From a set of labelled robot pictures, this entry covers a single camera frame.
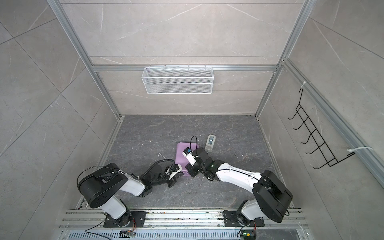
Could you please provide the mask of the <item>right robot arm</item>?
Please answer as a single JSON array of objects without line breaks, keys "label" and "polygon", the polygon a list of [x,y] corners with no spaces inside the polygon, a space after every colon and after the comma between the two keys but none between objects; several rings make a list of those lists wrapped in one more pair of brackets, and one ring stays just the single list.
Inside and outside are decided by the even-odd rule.
[{"label": "right robot arm", "polygon": [[271,171],[254,173],[231,166],[221,160],[214,161],[204,148],[183,151],[188,164],[186,169],[191,177],[202,174],[209,181],[220,181],[240,187],[252,194],[254,200],[245,200],[236,211],[236,219],[245,226],[258,218],[267,217],[281,223],[289,216],[293,194]]}]

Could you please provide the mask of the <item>grey tape dispenser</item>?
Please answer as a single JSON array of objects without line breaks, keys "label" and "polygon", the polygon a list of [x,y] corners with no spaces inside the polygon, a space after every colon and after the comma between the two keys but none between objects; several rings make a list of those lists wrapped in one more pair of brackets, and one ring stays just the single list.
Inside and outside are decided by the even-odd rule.
[{"label": "grey tape dispenser", "polygon": [[215,141],[216,141],[216,136],[215,135],[209,135],[208,136],[207,142],[206,142],[206,145],[205,145],[205,151],[206,152],[212,152],[212,150],[214,148]]}]

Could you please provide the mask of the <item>pink wrapping paper sheet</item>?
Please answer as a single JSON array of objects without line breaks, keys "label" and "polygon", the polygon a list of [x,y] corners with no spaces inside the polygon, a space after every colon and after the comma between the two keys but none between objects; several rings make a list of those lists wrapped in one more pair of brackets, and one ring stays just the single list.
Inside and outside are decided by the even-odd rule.
[{"label": "pink wrapping paper sheet", "polygon": [[194,151],[198,147],[199,147],[198,144],[190,144],[190,143],[178,143],[177,144],[175,163],[177,165],[181,165],[182,173],[184,173],[185,175],[187,175],[188,177],[191,177],[191,178],[192,178],[192,176],[189,174],[188,170],[186,169],[186,165],[190,163],[189,160],[195,160],[195,159],[194,159],[194,156],[186,158],[183,153],[184,153],[184,150],[186,148],[191,148],[191,151]]}]

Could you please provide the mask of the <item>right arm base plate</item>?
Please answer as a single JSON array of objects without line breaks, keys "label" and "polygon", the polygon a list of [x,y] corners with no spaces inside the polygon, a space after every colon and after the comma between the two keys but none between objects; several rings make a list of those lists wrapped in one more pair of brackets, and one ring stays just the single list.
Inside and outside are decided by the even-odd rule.
[{"label": "right arm base plate", "polygon": [[254,220],[248,220],[246,217],[244,217],[242,214],[238,214],[237,211],[228,211],[224,210],[222,212],[225,222],[225,227],[243,227],[243,226],[250,226],[250,227],[264,227],[265,222],[264,218],[256,218]]}]

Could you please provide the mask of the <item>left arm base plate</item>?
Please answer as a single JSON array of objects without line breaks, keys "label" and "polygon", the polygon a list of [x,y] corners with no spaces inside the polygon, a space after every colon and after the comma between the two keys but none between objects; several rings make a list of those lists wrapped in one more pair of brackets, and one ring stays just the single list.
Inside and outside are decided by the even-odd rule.
[{"label": "left arm base plate", "polygon": [[147,212],[133,211],[125,213],[119,219],[113,219],[107,214],[106,220],[103,224],[104,228],[142,228],[146,219]]}]

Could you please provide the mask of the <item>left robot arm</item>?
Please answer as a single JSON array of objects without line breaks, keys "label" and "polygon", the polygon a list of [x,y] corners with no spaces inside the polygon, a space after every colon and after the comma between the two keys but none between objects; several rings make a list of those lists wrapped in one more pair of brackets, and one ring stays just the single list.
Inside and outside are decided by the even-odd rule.
[{"label": "left robot arm", "polygon": [[145,197],[152,192],[153,187],[166,184],[169,188],[183,176],[182,166],[173,160],[161,160],[154,163],[141,176],[128,174],[114,164],[98,166],[98,170],[77,179],[77,188],[86,199],[90,208],[101,209],[114,220],[129,214],[128,207],[117,199],[119,191],[135,197]]}]

